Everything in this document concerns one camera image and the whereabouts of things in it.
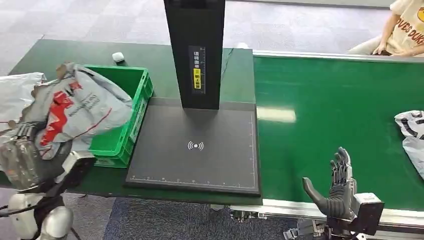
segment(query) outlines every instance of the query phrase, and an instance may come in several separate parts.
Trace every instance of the red logo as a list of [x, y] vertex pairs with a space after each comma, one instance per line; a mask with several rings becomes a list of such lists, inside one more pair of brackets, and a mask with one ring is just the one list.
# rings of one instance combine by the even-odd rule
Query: red logo
[[74, 91], [75, 89], [83, 89], [83, 87], [77, 81], [69, 83], [69, 87], [72, 91]]
[[41, 146], [46, 146], [55, 139], [56, 135], [62, 133], [63, 127], [68, 121], [65, 115], [65, 109], [72, 105], [74, 105], [74, 102], [63, 91], [58, 91], [53, 94], [53, 102], [50, 104], [49, 120], [51, 122], [45, 128], [45, 134], [41, 138]]

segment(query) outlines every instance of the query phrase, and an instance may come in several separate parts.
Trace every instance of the white object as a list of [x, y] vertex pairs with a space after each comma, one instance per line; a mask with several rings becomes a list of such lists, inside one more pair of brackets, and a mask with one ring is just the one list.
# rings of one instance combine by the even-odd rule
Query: white object
[[8, 121], [19, 121], [22, 110], [34, 101], [34, 86], [45, 80], [41, 72], [0, 76], [0, 132], [9, 129]]
[[115, 52], [114, 54], [112, 54], [112, 58], [115, 61], [115, 63], [119, 63], [125, 60], [122, 52]]
[[424, 179], [424, 111], [407, 111], [394, 117], [405, 139], [403, 149]]
[[249, 46], [245, 42], [237, 43], [236, 49], [249, 49]]

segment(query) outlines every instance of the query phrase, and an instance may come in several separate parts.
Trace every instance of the cable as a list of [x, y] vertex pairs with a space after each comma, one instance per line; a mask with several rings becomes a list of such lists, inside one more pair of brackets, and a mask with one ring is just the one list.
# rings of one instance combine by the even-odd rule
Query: cable
[[[20, 213], [30, 211], [30, 210], [33, 210], [33, 209], [41, 208], [41, 207], [44, 207], [44, 206], [50, 204], [53, 201], [56, 201], [56, 197], [52, 197], [52, 198], [47, 199], [46, 201], [44, 201], [40, 204], [35, 204], [35, 205], [29, 206], [29, 207], [26, 207], [26, 208], [23, 208], [23, 209], [20, 209], [20, 210], [9, 211], [9, 212], [0, 212], [0, 218], [6, 218], [6, 217], [9, 217], [10, 215], [20, 214]], [[8, 208], [7, 205], [0, 207], [0, 210], [6, 209], [6, 208]]]
[[75, 231], [75, 229], [73, 227], [70, 228], [70, 231], [75, 236], [76, 240], [81, 240], [80, 235], [78, 235], [77, 231]]
[[227, 70], [227, 65], [228, 65], [228, 62], [230, 60], [231, 55], [233, 54], [233, 51], [234, 51], [234, 47], [231, 48], [231, 50], [229, 51], [228, 55], [226, 56], [224, 69], [221, 72], [221, 81], [224, 79], [224, 75], [225, 75], [225, 72]]

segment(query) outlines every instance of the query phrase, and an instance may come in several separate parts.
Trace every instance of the yellow label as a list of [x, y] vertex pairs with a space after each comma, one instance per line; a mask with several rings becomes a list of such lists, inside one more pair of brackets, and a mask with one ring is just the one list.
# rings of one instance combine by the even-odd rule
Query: yellow label
[[195, 89], [202, 89], [202, 81], [200, 79], [200, 68], [193, 68], [193, 83]]

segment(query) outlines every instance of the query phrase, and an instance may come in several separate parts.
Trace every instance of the gray carpet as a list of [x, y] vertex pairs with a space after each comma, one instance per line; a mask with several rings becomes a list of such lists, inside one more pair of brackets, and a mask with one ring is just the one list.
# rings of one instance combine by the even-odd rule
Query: gray carpet
[[[388, 10], [227, 1], [224, 47], [343, 53], [378, 35]], [[41, 38], [170, 44], [162, 0], [0, 0], [0, 76]], [[10, 189], [0, 188], [0, 204]], [[290, 219], [236, 223], [205, 204], [65, 194], [83, 240], [280, 240]], [[14, 240], [0, 219], [0, 240]]]
[[206, 204], [117, 198], [103, 240], [280, 240], [290, 219], [239, 223]]

